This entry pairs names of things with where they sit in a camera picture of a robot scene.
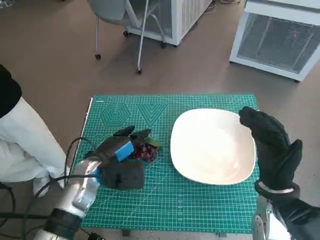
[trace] floor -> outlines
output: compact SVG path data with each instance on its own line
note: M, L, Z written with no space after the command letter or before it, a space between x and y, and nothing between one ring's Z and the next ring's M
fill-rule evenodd
M147 39L143 75L135 74L139 38L125 39L123 28L100 25L101 61L94 58L95 18L86 1L20 0L0 9L0 63L12 73L23 97L43 117L64 150L79 136L94 94L254 93L259 109L277 117L292 140L303 140L303 161L295 175L301 197L320 205L320 64L305 81L229 64L241 5L219 5L204 15L178 48L161 49ZM17 211L26 207L32 184L16 183ZM60 190L55 186L34 211L49 213ZM0 195L9 211L8 196ZM2 232L19 234L13 220ZM106 239L119 231L96 229ZM87 239L79 233L77 240ZM129 239L212 240L213 233L134 231ZM250 236L231 235L230 240Z

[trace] cutting mat grid lines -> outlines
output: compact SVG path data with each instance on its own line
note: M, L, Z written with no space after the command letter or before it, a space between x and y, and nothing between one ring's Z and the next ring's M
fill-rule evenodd
M250 233L256 210L254 182L258 167L244 182L216 186L181 176L170 157L173 125L183 112L216 108L238 113L244 106L257 109L252 94L96 95L93 97L83 136L99 145L120 128L151 128L163 146L158 159L145 165L141 190L118 191L100 187L83 227L129 230ZM91 150L81 142L79 162Z

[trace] blue object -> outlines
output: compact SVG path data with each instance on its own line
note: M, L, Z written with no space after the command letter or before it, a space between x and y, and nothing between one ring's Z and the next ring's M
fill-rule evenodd
M116 158L119 162L128 157L131 153L134 152L134 146L131 141L128 141L125 145L120 147L117 151L115 151Z
M96 170L94 170L94 171L92 172L92 174L93 174L93 175L99 175L99 168L97 168ZM100 180L99 180L98 177L95 177L95 180L96 180L96 182L97 182L98 184L100 184Z

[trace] air purifier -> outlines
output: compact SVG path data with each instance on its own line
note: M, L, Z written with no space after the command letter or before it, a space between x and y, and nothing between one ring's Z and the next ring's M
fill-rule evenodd
M247 1L230 62L300 82L320 58L320 11L285 1Z

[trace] white pants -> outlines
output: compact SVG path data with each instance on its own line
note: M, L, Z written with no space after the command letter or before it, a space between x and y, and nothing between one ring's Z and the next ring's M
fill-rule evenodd
M0 118L0 182L21 182L64 172L66 155L37 112L21 97Z

